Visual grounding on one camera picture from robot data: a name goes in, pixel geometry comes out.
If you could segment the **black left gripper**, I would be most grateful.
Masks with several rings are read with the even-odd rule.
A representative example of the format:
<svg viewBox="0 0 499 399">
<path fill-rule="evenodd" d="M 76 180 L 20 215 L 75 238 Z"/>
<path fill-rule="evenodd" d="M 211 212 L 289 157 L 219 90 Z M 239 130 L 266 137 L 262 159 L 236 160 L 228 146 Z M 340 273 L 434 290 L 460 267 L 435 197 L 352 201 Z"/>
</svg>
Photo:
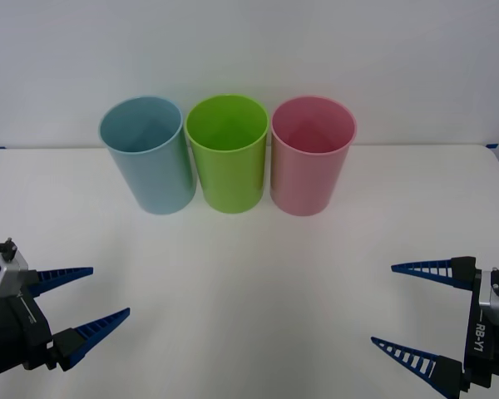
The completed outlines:
<svg viewBox="0 0 499 399">
<path fill-rule="evenodd" d="M 24 283 L 27 289 L 0 298 L 0 374 L 19 365 L 27 370 L 45 365 L 52 370 L 58 364 L 68 371 L 130 316 L 131 309 L 125 308 L 52 336 L 34 298 L 93 272 L 92 267 L 30 270 Z"/>
</svg>

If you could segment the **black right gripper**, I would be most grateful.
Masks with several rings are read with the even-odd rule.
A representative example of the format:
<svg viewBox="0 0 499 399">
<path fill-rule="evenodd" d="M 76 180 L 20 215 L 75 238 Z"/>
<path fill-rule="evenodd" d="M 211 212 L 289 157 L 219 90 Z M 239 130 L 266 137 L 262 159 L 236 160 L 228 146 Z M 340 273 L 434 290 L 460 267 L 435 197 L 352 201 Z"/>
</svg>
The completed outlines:
<svg viewBox="0 0 499 399">
<path fill-rule="evenodd" d="M 391 270 L 467 291 L 472 291 L 477 272 L 476 259 L 469 256 L 394 264 Z M 461 392 L 468 392 L 468 382 L 490 388 L 492 376 L 499 377 L 499 326 L 478 305 L 470 310 L 464 373 L 462 364 L 451 358 L 377 337 L 371 337 L 371 342 L 445 398 L 458 399 Z"/>
</svg>

